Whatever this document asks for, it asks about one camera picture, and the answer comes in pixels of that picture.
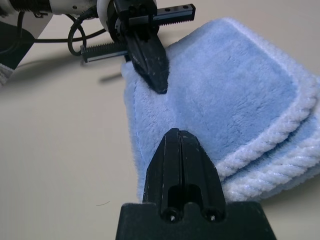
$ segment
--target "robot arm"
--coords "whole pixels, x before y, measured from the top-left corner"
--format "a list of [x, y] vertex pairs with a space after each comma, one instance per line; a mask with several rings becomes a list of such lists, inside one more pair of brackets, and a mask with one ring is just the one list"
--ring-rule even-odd
[[16, 12], [80, 15], [95, 5], [97, 0], [0, 0], [0, 16]]
[[[151, 89], [166, 94], [169, 60], [158, 38], [159, 27], [193, 21], [196, 8], [186, 4], [158, 9], [155, 0], [0, 0], [0, 16], [14, 12], [79, 15], [68, 36], [73, 55], [82, 55], [85, 62], [125, 55]], [[82, 21], [92, 17], [99, 17], [114, 43], [87, 48], [82, 34], [83, 47], [81, 52], [75, 52], [74, 33], [81, 31]]]

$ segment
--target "blue towel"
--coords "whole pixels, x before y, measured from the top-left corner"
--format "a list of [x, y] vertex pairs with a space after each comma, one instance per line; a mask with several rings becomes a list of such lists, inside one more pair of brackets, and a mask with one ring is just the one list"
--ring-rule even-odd
[[167, 55], [165, 95], [149, 89], [131, 62], [122, 66], [140, 199], [171, 128], [197, 136], [227, 201], [269, 197], [320, 172], [316, 76], [231, 18], [198, 28]]

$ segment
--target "screw hole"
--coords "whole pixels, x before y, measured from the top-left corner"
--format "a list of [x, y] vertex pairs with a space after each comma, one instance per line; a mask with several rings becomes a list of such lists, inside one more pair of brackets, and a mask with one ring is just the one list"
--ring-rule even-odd
[[164, 212], [164, 219], [169, 223], [176, 223], [179, 221], [180, 213], [179, 210], [176, 208], [168, 208]]
[[207, 209], [204, 212], [204, 217], [209, 222], [221, 222], [223, 220], [223, 214], [220, 214], [220, 212], [216, 209]]
[[143, 4], [140, 5], [139, 10], [140, 10], [140, 14], [142, 14], [142, 15], [147, 14], [147, 8]]
[[129, 12], [130, 12], [131, 16], [134, 16], [134, 15], [136, 15], [137, 10], [136, 10], [136, 8], [134, 6], [130, 6], [129, 7]]

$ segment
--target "black metal bracket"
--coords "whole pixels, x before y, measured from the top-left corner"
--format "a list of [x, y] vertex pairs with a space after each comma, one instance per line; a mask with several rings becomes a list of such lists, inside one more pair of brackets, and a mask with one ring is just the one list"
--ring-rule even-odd
[[275, 240], [257, 202], [226, 204], [198, 139], [167, 132], [147, 169], [142, 204], [121, 208], [116, 240]]
[[111, 0], [107, 13], [108, 30], [115, 43], [83, 47], [84, 61], [127, 54], [149, 87], [158, 94], [165, 94], [170, 69], [166, 50], [158, 38], [159, 26], [193, 21], [195, 6], [186, 4], [157, 9], [154, 0]]
[[46, 13], [46, 12], [34, 12], [33, 15], [34, 15], [34, 17], [36, 19], [43, 19], [44, 16], [48, 16], [48, 13]]

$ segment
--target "black cable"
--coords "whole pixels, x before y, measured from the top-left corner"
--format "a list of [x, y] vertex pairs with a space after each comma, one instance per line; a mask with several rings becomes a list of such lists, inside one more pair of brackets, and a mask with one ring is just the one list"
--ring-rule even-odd
[[73, 25], [71, 26], [70, 31], [69, 31], [69, 35], [68, 35], [68, 41], [67, 41], [68, 49], [69, 49], [69, 51], [70, 51], [70, 53], [72, 55], [81, 56], [81, 51], [75, 51], [74, 50], [73, 40], [74, 40], [74, 35], [76, 33], [76, 30], [78, 29], [80, 31], [80, 33], [81, 33], [81, 36], [82, 36], [82, 44], [83, 44], [83, 46], [84, 47], [87, 46], [87, 37], [86, 37], [84, 29], [81, 26], [82, 22], [79, 23], [78, 19], [75, 19], [70, 14], [66, 14], [66, 16], [73, 21]]
[[[105, 33], [105, 29], [101, 29], [99, 31], [96, 31], [88, 36], [86, 36], [86, 39], [92, 39], [96, 36], [99, 36], [103, 33]], [[73, 42], [80, 42], [82, 41], [82, 37], [76, 37], [73, 39]], [[59, 44], [59, 43], [67, 43], [68, 39], [67, 38], [57, 38], [57, 39], [23, 39], [20, 38], [19, 41], [23, 44]]]
[[11, 54], [19, 48], [20, 43], [17, 39], [20, 39], [22, 37], [22, 24], [24, 21], [24, 15], [25, 15], [24, 11], [19, 12], [18, 20], [16, 24], [16, 39], [14, 40], [14, 42], [9, 48], [7, 48], [6, 50], [0, 51], [0, 55]]
[[[94, 18], [98, 18], [97, 6], [90, 7], [88, 10], [86, 10], [83, 13], [81, 13], [80, 16], [76, 20], [73, 21], [73, 25], [70, 27], [70, 31], [69, 31], [69, 35], [68, 35], [68, 42], [67, 42], [69, 51], [70, 51], [70, 53], [72, 55], [81, 56], [81, 51], [75, 51], [74, 47], [73, 47], [73, 40], [74, 40], [74, 36], [75, 36], [76, 30], [77, 29], [80, 30], [81, 24], [82, 24], [82, 22], [84, 20], [90, 19], [90, 18], [93, 18], [93, 17]], [[86, 36], [84, 35], [84, 36], [82, 36], [82, 38], [83, 38], [83, 46], [86, 47], [87, 46], [87, 40], [85, 40]]]
[[[98, 13], [97, 13], [97, 7], [93, 6], [90, 7], [87, 11], [82, 13], [77, 19], [75, 19], [73, 16], [70, 14], [66, 14], [66, 16], [73, 21], [73, 25], [70, 28], [70, 32], [68, 35], [68, 38], [57, 38], [57, 39], [23, 39], [22, 38], [22, 23], [23, 23], [23, 18], [24, 18], [24, 12], [20, 12], [18, 15], [18, 21], [17, 21], [17, 34], [16, 34], [16, 39], [13, 42], [13, 44], [6, 50], [0, 51], [0, 55], [2, 54], [10, 54], [14, 52], [20, 44], [33, 44], [33, 43], [68, 43], [68, 49], [71, 54], [75, 56], [80, 56], [81, 52], [76, 52], [73, 48], [73, 42], [79, 42], [82, 41], [83, 46], [87, 46], [87, 40], [94, 38], [98, 35], [101, 35], [106, 32], [105, 29], [101, 29], [99, 31], [96, 31], [88, 36], [86, 36], [84, 29], [82, 28], [81, 24], [84, 20], [89, 19], [89, 18], [98, 18]], [[79, 30], [81, 33], [81, 37], [76, 37], [74, 38], [76, 30]]]

